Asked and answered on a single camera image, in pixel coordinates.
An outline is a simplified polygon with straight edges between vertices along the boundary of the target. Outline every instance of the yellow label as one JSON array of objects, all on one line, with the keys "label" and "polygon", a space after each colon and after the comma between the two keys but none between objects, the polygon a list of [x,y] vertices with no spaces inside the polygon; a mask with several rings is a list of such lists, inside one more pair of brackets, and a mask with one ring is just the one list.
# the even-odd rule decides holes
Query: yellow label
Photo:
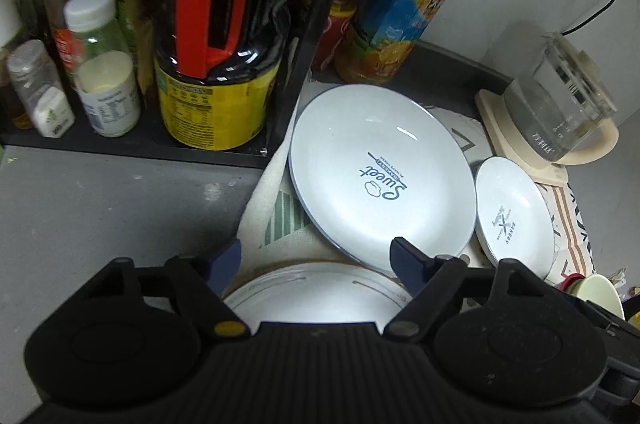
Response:
[{"label": "yellow label", "polygon": [[207,150],[241,146],[264,125],[279,66],[245,83],[201,86],[172,78],[156,62],[162,121],[187,146]]}]

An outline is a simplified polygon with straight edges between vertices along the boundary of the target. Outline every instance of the jar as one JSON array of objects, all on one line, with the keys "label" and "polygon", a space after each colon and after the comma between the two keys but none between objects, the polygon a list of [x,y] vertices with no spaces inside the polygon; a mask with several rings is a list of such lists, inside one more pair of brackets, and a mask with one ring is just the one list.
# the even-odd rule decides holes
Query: jar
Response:
[{"label": "jar", "polygon": [[74,47],[74,83],[94,131],[119,137],[140,118],[133,58],[116,19],[116,0],[69,0],[66,25]]},{"label": "jar", "polygon": [[7,69],[27,114],[43,137],[58,138],[76,120],[44,43],[30,40],[7,61]]}]

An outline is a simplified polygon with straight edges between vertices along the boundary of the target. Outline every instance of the salt shaker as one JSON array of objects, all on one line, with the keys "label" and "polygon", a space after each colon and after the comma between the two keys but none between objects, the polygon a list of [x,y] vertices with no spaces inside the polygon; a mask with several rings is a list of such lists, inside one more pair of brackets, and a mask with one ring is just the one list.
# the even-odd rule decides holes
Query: salt shaker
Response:
[{"label": "salt shaker", "polygon": [[9,56],[6,66],[14,89],[41,136],[61,137],[76,117],[44,43],[37,39],[23,43]]}]

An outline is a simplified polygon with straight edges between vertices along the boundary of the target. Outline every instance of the small white plate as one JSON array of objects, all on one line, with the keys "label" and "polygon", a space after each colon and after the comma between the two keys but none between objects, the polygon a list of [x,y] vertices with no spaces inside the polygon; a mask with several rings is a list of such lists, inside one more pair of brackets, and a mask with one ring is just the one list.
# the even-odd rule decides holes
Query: small white plate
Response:
[{"label": "small white plate", "polygon": [[380,332],[411,296],[386,276],[356,265],[303,263],[257,277],[225,303],[253,333],[260,322],[375,322]]},{"label": "small white plate", "polygon": [[476,191],[458,144],[386,88],[345,84],[317,96],[296,123],[289,168],[322,234],[384,274],[393,275],[396,236],[428,256],[457,256],[473,234]]},{"label": "small white plate", "polygon": [[504,157],[485,160],[476,173],[476,234],[494,264],[515,258],[545,279],[554,260],[554,228],[535,182]]}]

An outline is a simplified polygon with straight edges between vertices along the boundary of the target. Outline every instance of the kettle base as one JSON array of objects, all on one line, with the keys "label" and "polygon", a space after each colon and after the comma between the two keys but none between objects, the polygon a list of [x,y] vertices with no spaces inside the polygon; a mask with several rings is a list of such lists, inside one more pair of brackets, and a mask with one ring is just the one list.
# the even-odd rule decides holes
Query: kettle base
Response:
[{"label": "kettle base", "polygon": [[502,97],[488,90],[480,90],[476,94],[476,106],[480,112],[480,117],[482,117],[482,123],[484,124],[487,135],[494,147],[495,154],[501,157],[507,157],[507,159],[515,162],[524,169],[527,175],[535,182],[549,186],[562,186],[567,184],[569,175],[564,166],[549,163],[543,168],[534,168],[513,149],[500,129],[500,125],[495,116],[495,112],[499,107],[499,101],[502,101]]}]

